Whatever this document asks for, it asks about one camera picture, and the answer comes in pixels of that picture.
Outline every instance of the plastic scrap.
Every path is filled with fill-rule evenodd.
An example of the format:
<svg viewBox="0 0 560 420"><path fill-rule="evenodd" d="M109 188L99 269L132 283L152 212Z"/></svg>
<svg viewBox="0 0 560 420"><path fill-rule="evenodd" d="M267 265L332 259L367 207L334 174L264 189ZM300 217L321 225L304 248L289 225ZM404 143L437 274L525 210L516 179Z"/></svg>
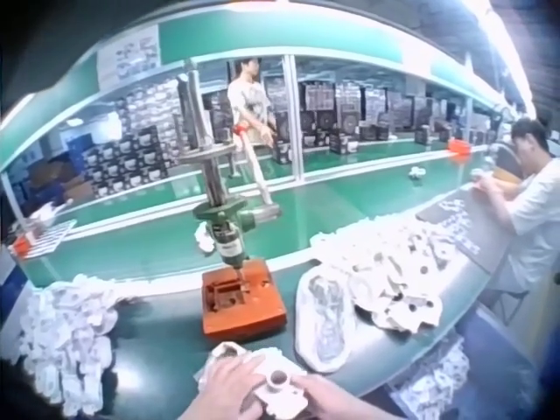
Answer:
<svg viewBox="0 0 560 420"><path fill-rule="evenodd" d="M120 296L111 282L78 275L34 291L21 319L20 353L35 388L65 417L103 407L102 373L113 361L105 336L116 324Z"/></svg>
<svg viewBox="0 0 560 420"><path fill-rule="evenodd" d="M407 214L360 220L311 238L313 256L339 273L353 303L378 327L412 333L422 323L439 324L441 271L455 251L446 229Z"/></svg>
<svg viewBox="0 0 560 420"><path fill-rule="evenodd" d="M470 368L463 341L452 331L429 355L388 384L392 398L408 418L439 419L452 406Z"/></svg>
<svg viewBox="0 0 560 420"><path fill-rule="evenodd" d="M291 384L293 375L305 375L306 372L282 355L276 347L261 348L250 352L233 343L219 344L208 356L204 367L194 376L199 384L199 391L207 384L208 369L219 359L246 355L247 361L252 357L264 355L264 361L256 372L266 377L266 383L253 391L253 395L243 404L241 412L250 406L251 398L258 398L266 405L266 412L277 420L291 420L307 407L304 391Z"/></svg>
<svg viewBox="0 0 560 420"><path fill-rule="evenodd" d="M412 166L409 171L410 179L421 179L426 175L426 170L420 166Z"/></svg>

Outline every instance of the black hair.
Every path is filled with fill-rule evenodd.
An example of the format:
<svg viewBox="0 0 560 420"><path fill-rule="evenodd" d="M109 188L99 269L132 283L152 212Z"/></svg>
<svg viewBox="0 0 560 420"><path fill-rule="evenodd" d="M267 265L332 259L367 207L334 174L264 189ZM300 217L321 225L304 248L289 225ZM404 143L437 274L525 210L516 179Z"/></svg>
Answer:
<svg viewBox="0 0 560 420"><path fill-rule="evenodd" d="M261 59L258 59L257 57L249 57L247 59L237 59L234 62L234 68L235 68L235 75L239 76L242 73L242 65L247 65L250 61L252 60L257 60L257 62L259 64L261 64Z"/></svg>
<svg viewBox="0 0 560 420"><path fill-rule="evenodd" d="M511 128L511 139L514 143L517 138L523 138L527 134L535 138L541 149L550 153L549 143L546 140L546 129L540 122L530 118L522 118L517 120Z"/></svg>

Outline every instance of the man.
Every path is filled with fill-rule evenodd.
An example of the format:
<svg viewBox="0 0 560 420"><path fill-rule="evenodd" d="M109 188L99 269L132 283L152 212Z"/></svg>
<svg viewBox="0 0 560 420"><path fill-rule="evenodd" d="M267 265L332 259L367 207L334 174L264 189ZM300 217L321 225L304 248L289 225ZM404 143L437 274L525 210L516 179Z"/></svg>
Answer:
<svg viewBox="0 0 560 420"><path fill-rule="evenodd" d="M478 182L499 222L516 233L507 264L490 289L520 294L543 280L560 254L560 160L550 155L538 121L517 121L511 139L525 180L514 185L481 176Z"/></svg>
<svg viewBox="0 0 560 420"><path fill-rule="evenodd" d="M235 62L237 74L227 88L227 98L234 114L234 124L246 124L249 141L254 146L272 146L276 120L266 91L257 80L260 59L239 59Z"/></svg>

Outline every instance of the orange tray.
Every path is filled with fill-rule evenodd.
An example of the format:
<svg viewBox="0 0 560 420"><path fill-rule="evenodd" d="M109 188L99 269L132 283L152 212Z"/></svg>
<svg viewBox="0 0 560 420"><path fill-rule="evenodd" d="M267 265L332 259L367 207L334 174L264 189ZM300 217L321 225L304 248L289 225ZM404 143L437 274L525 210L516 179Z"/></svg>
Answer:
<svg viewBox="0 0 560 420"><path fill-rule="evenodd" d="M242 341L282 328L286 307L264 260L202 275L202 328L216 341Z"/></svg>
<svg viewBox="0 0 560 420"><path fill-rule="evenodd" d="M471 145L465 140L450 139L447 142L447 149L452 153L459 155L469 155L471 153Z"/></svg>

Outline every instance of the hand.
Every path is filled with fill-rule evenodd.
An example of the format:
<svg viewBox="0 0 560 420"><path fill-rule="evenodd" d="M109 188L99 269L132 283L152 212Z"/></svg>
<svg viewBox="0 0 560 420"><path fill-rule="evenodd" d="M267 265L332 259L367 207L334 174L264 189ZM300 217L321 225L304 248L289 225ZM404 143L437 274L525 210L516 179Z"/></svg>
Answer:
<svg viewBox="0 0 560 420"><path fill-rule="evenodd" d="M479 179L479 188L486 193L501 193L496 179L491 175L485 175Z"/></svg>
<svg viewBox="0 0 560 420"><path fill-rule="evenodd" d="M484 171L482 171L480 168L473 169L471 171L472 182L479 182L482 177L484 177Z"/></svg>
<svg viewBox="0 0 560 420"><path fill-rule="evenodd" d="M267 146L272 147L274 143L274 133L268 125L263 125L261 127L261 139L266 143Z"/></svg>
<svg viewBox="0 0 560 420"><path fill-rule="evenodd" d="M244 358L230 357L217 360L211 367L206 386L192 401L179 420L256 420L263 415L263 406L257 400L241 413L242 405L251 391L265 381L255 369L263 357L247 362Z"/></svg>
<svg viewBox="0 0 560 420"><path fill-rule="evenodd" d="M363 402L318 374L295 376L292 383L303 389L309 398L311 413L324 420L381 420L382 411Z"/></svg>

